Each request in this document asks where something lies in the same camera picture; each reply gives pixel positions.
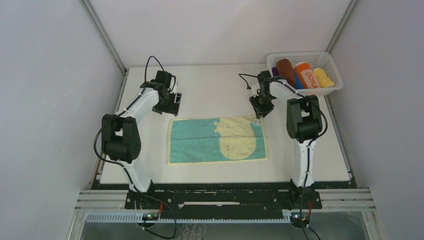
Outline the brown towel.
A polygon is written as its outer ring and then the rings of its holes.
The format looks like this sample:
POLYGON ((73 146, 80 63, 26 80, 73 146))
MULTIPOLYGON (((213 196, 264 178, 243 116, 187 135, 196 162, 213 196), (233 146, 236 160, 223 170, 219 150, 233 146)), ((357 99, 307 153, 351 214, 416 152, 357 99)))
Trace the brown towel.
POLYGON ((291 62, 284 58, 279 60, 275 65, 278 74, 287 81, 287 83, 292 86, 293 88, 296 86, 296 78, 295 78, 295 71, 293 69, 293 66, 291 62))

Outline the teal towel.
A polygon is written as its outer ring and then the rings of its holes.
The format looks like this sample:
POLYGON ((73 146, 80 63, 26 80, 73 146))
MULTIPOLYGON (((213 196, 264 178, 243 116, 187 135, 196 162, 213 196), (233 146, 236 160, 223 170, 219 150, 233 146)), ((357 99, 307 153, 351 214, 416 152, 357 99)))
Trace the teal towel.
POLYGON ((170 121, 167 164, 261 161, 269 158, 268 135, 254 115, 170 121))

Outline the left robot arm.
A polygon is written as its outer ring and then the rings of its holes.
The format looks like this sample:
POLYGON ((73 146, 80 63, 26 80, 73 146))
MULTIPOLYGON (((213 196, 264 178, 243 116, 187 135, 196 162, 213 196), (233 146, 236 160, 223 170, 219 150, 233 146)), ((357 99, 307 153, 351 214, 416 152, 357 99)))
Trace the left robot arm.
POLYGON ((149 113, 179 114, 182 93, 176 92, 177 77, 158 70, 154 79, 140 86, 137 97, 117 114, 105 114, 95 141, 100 141, 101 151, 107 157, 102 161, 120 166, 126 174, 129 189, 138 193, 137 202, 149 209, 157 196, 150 191, 153 181, 142 166, 142 140, 139 124, 149 113))

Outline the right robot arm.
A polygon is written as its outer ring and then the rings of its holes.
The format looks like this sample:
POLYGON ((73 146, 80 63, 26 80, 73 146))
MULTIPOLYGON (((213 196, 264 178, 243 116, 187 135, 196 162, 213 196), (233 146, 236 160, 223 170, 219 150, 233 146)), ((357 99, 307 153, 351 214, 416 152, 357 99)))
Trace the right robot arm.
POLYGON ((303 95, 280 76, 266 70, 257 76, 249 98, 258 119, 274 109, 273 100, 286 103, 286 130, 294 142, 294 174, 290 179, 289 203, 302 208, 315 192, 312 174, 313 153, 318 138, 328 129, 328 120, 320 109, 316 95, 303 95))

